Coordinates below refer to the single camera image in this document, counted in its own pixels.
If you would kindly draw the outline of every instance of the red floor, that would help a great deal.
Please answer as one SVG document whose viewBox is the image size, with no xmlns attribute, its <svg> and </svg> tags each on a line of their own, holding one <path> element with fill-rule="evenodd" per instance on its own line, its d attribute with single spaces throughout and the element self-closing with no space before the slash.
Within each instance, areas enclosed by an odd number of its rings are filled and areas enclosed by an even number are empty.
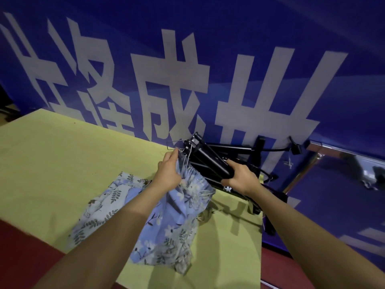
<svg viewBox="0 0 385 289">
<path fill-rule="evenodd" d="M 0 284 L 2 288 L 31 288 L 64 254 L 0 220 Z M 262 248 L 261 278 L 282 288 L 313 288 L 291 258 Z M 114 289 L 124 289 L 115 283 Z"/>
</svg>

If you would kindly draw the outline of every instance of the wooden table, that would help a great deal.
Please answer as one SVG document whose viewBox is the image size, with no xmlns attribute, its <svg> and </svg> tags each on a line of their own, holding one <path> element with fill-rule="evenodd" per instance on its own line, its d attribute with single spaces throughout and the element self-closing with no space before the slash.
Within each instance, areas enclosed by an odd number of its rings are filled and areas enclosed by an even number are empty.
<svg viewBox="0 0 385 289">
<path fill-rule="evenodd" d="M 151 178 L 167 149 L 116 131 L 38 110 L 0 127 L 0 218 L 66 251 L 89 199 L 125 171 Z M 181 276 L 127 263 L 118 283 L 142 288 L 260 288 L 261 216 L 218 191 L 221 212 L 202 222 L 194 260 Z"/>
</svg>

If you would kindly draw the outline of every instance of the blue fabric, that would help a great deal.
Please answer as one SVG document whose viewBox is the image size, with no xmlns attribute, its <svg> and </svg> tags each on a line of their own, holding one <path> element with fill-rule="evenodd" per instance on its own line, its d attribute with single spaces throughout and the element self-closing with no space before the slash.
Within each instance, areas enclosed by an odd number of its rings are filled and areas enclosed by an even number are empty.
<svg viewBox="0 0 385 289">
<path fill-rule="evenodd" d="M 190 164 L 187 165 L 181 152 L 176 171 L 182 177 L 180 185 L 166 193 L 151 212 L 130 261 L 173 266 L 183 274 L 191 260 L 190 245 L 198 227 L 196 217 L 206 208 L 215 189 Z M 89 208 L 70 235 L 70 244 L 75 246 L 83 241 L 150 182 L 122 172 L 102 195 L 89 202 Z"/>
</svg>

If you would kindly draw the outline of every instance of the white fabric with leaf print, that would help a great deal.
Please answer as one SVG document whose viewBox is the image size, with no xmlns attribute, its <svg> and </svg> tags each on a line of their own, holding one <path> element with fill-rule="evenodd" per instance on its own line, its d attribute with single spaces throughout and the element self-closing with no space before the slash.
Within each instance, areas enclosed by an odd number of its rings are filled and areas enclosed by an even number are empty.
<svg viewBox="0 0 385 289">
<path fill-rule="evenodd" d="M 166 265 L 181 274 L 190 265 L 190 246 L 198 227 L 196 217 L 206 208 L 215 189 L 190 164 L 182 166 L 184 159 L 180 152 L 176 171 L 181 174 L 182 182 L 153 209 L 131 253 L 129 260 L 136 264 Z M 149 183 L 121 172 L 103 194 L 89 201 L 69 236 L 69 246 L 82 242 Z"/>
</svg>

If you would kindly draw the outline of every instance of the person's left hand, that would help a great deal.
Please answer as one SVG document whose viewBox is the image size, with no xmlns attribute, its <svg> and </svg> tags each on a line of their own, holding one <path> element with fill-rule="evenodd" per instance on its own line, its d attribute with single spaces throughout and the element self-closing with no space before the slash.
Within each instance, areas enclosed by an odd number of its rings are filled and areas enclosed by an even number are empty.
<svg viewBox="0 0 385 289">
<path fill-rule="evenodd" d="M 167 152 L 163 161 L 158 162 L 158 171 L 152 180 L 151 186 L 163 193 L 175 189 L 182 180 L 181 176 L 176 173 L 177 160 L 178 148 L 175 148 L 172 152 Z"/>
</svg>

